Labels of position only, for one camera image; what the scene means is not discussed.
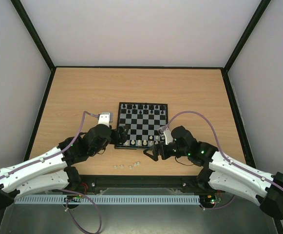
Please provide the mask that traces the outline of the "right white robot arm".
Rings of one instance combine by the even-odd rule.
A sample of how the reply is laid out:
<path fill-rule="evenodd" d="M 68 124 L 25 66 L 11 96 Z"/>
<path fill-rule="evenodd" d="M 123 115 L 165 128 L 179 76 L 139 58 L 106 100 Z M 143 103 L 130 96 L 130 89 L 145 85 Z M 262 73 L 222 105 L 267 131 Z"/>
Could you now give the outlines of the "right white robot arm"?
<path fill-rule="evenodd" d="M 183 126 L 172 131 L 165 129 L 163 135 L 163 142 L 143 153 L 154 161 L 187 157 L 194 165 L 202 167 L 196 178 L 201 190 L 228 192 L 251 201 L 274 219 L 283 219 L 283 173 L 273 175 L 243 164 L 220 152 L 218 147 L 197 141 Z"/>

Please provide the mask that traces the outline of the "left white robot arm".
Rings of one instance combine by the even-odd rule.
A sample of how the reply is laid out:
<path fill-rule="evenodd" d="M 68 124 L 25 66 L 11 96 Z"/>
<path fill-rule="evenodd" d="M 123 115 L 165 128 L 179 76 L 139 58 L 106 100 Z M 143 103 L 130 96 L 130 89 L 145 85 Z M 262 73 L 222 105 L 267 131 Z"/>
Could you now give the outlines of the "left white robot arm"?
<path fill-rule="evenodd" d="M 0 168 L 0 210 L 26 195 L 52 189 L 75 189 L 80 177 L 73 165 L 95 156 L 109 144 L 125 143 L 128 131 L 128 126 L 112 129 L 98 124 L 86 133 L 65 139 L 40 156 Z"/>

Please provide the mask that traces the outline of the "black silver chess board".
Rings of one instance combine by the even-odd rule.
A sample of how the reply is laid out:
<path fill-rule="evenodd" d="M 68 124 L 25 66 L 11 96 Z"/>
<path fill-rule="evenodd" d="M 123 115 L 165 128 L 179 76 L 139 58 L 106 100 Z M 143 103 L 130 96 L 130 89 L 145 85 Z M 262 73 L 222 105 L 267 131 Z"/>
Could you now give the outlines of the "black silver chess board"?
<path fill-rule="evenodd" d="M 121 110 L 122 105 L 126 105 L 126 113 L 122 114 Z M 137 114 L 133 114 L 132 111 L 134 110 L 133 107 L 130 109 L 131 114 L 128 114 L 127 111 L 127 105 L 131 104 L 132 106 L 135 104 L 137 110 Z M 138 105 L 142 104 L 143 109 L 138 109 Z M 144 114 L 144 105 L 148 105 L 148 114 Z M 154 106 L 154 113 L 153 115 L 150 114 L 150 109 L 149 106 L 153 105 Z M 160 106 L 164 105 L 165 110 L 161 110 Z M 149 139 L 149 136 L 153 136 L 153 144 L 157 141 L 158 143 L 164 141 L 161 139 L 162 135 L 158 133 L 158 129 L 160 127 L 163 127 L 168 123 L 168 105 L 164 103 L 137 103 L 137 102 L 120 102 L 119 103 L 119 108 L 118 108 L 118 117 L 117 117 L 117 127 L 119 126 L 129 126 L 129 131 L 128 131 L 128 139 L 130 144 L 127 146 L 124 144 L 116 144 L 115 148 L 116 149 L 146 149 L 149 146 L 149 142 L 151 141 Z M 137 145 L 137 141 L 141 140 L 141 145 Z M 147 141 L 147 145 L 143 145 L 143 140 Z"/>

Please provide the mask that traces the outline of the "black front frame rail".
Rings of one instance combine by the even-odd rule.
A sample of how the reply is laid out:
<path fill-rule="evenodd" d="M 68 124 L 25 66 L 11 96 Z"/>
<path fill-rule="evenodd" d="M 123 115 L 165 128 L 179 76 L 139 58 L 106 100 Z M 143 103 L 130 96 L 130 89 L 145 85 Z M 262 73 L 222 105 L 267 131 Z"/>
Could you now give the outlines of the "black front frame rail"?
<path fill-rule="evenodd" d="M 38 179 L 38 188 L 46 186 L 46 190 L 67 189 L 77 192 L 97 194 L 108 188 L 130 189 L 177 189 L 184 193 L 212 195 L 217 193 L 211 187 L 200 187 L 197 177 L 187 176 L 129 176 L 129 175 L 70 175 L 68 179 Z"/>

